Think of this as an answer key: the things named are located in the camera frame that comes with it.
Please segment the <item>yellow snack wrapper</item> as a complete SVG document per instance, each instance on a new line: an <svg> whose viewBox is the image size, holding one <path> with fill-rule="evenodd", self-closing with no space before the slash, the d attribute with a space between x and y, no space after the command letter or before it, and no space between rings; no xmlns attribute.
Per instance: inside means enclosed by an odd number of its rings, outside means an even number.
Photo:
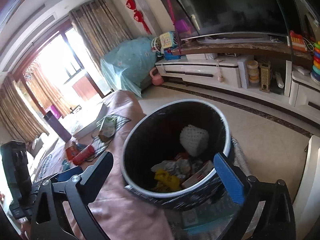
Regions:
<svg viewBox="0 0 320 240"><path fill-rule="evenodd" d="M152 191L154 192L171 193L182 189L180 186L180 179L164 169L160 168L156 171L155 180L157 181L157 184L152 188Z"/></svg>

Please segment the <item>black flat television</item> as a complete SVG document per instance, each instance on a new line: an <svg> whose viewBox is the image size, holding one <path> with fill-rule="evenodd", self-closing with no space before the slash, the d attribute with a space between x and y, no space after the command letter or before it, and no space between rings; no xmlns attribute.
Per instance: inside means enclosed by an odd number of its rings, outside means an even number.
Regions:
<svg viewBox="0 0 320 240"><path fill-rule="evenodd" d="M302 32L295 0L161 0L181 40L223 34Z"/></svg>

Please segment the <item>red snack wrapper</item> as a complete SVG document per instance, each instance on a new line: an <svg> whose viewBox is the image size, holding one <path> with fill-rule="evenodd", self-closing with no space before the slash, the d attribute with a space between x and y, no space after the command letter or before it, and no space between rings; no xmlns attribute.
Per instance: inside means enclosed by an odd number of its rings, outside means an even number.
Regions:
<svg viewBox="0 0 320 240"><path fill-rule="evenodd" d="M71 145L66 148L67 159L69 161L71 161L75 156L77 156L86 147L87 146L84 144L72 142Z"/></svg>

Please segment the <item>teal covered furniture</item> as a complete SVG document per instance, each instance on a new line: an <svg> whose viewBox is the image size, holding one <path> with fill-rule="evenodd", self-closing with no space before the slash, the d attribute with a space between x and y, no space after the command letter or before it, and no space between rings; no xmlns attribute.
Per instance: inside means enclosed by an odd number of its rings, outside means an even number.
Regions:
<svg viewBox="0 0 320 240"><path fill-rule="evenodd" d="M141 96L142 82L157 59L151 50L151 41L149 36L126 40L100 59L102 75L110 88Z"/></svg>

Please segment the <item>yellow toy phone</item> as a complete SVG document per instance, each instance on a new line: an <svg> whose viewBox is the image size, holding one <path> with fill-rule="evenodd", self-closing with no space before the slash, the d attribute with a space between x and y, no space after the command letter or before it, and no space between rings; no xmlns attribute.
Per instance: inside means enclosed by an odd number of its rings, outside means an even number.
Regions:
<svg viewBox="0 0 320 240"><path fill-rule="evenodd" d="M163 33L159 36L161 47L163 49L173 48L177 46L177 41L174 31Z"/></svg>

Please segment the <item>green snack wrapper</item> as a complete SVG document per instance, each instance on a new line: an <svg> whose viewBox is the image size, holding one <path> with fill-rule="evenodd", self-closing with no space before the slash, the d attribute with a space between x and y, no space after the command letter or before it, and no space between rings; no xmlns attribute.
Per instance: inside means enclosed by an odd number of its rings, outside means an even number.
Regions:
<svg viewBox="0 0 320 240"><path fill-rule="evenodd" d="M108 142L116 133L117 118L114 116L105 116L99 126L98 137L102 142Z"/></svg>

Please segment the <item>pink kettlebell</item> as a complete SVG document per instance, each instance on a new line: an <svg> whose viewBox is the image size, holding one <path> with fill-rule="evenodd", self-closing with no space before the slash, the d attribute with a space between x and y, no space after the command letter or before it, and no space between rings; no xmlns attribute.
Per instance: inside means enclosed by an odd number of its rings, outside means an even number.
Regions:
<svg viewBox="0 0 320 240"><path fill-rule="evenodd" d="M154 86L160 86L164 83L163 77L159 74L156 67L153 67L150 70L149 75L151 77L151 82Z"/></svg>

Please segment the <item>white foam fruit net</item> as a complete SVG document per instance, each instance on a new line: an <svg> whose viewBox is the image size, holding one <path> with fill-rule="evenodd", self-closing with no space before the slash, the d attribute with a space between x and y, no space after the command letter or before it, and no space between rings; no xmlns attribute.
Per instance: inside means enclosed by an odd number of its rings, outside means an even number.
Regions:
<svg viewBox="0 0 320 240"><path fill-rule="evenodd" d="M180 133L180 143L192 156L199 156L208 146L209 133L193 125L185 126Z"/></svg>

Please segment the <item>white tv cabinet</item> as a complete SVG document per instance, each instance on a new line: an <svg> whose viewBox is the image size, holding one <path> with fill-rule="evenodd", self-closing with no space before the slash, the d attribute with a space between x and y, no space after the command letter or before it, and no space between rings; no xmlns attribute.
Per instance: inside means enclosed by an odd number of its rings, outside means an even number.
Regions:
<svg viewBox="0 0 320 240"><path fill-rule="evenodd" d="M288 96L262 92L259 86L250 85L245 79L248 60L247 56L220 56L215 60L189 60L183 56L177 60L160 60L156 67L163 77L174 77L193 86L217 89L222 93L255 101L319 128L319 114L295 108L290 104Z"/></svg>

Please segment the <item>beige sofa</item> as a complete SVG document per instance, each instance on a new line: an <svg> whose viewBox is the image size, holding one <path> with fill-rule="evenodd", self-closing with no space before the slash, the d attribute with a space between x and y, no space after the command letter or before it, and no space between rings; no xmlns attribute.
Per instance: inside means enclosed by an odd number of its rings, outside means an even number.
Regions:
<svg viewBox="0 0 320 240"><path fill-rule="evenodd" d="M42 157L45 157L52 152L58 139L59 138L55 133L51 133L49 135L42 133L28 144L27 151L31 154L34 160L41 160Z"/></svg>

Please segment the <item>red cylindrical can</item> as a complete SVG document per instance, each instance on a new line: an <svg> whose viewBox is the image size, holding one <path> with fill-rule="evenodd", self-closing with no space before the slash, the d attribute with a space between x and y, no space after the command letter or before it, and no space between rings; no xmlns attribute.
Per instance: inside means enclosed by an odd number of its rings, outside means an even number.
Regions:
<svg viewBox="0 0 320 240"><path fill-rule="evenodd" d="M93 154L95 154L94 147L92 145L88 145L72 159L72 162L74 165L81 165L83 162L86 161L86 159L91 157Z"/></svg>

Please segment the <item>brown curtain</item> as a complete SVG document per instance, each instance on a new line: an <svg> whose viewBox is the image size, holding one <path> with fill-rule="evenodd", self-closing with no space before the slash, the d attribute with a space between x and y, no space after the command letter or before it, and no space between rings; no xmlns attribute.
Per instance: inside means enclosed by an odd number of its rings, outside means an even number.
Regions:
<svg viewBox="0 0 320 240"><path fill-rule="evenodd" d="M133 39L112 0L91 0L74 9L68 16L81 36L97 70L100 59L121 42Z"/></svg>
<svg viewBox="0 0 320 240"><path fill-rule="evenodd" d="M31 112L11 74L1 84L1 122L15 140L32 142L41 134L49 134Z"/></svg>

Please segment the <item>brown curtain left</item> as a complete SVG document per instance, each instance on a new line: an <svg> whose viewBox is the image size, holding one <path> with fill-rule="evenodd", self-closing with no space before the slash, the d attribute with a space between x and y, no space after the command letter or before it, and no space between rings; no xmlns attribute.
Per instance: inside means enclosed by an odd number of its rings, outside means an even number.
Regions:
<svg viewBox="0 0 320 240"><path fill-rule="evenodd" d="M31 112L11 74L1 84L1 122L15 140L32 142L41 134L49 134Z"/></svg>

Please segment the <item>pink bed sheet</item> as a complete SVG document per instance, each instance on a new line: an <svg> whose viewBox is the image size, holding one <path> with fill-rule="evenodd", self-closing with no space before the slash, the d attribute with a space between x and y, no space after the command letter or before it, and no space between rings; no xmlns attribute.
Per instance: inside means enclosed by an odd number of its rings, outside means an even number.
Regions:
<svg viewBox="0 0 320 240"><path fill-rule="evenodd" d="M92 108L82 109L79 117L89 116L103 108L106 115L118 115L120 124L113 139L104 144L98 130L92 129L78 138L81 144L92 144L113 155L113 167L94 202L89 204L93 216L110 239L173 239L171 227L162 209L138 198L125 189L120 161L124 142L145 114L132 92L118 90Z"/></svg>

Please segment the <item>red chinese knot decoration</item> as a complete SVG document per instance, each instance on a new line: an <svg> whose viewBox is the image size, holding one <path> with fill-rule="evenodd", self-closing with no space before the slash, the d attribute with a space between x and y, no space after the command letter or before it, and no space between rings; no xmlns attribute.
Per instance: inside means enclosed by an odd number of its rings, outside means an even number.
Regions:
<svg viewBox="0 0 320 240"><path fill-rule="evenodd" d="M152 32L151 32L151 30L148 28L148 25L146 24L146 22L144 21L143 13L137 9L137 5L136 5L135 0L125 0L125 7L127 7L128 9L130 9L130 10L133 11L133 19L134 19L136 22L142 24L145 32L146 32L148 35L151 35Z"/></svg>

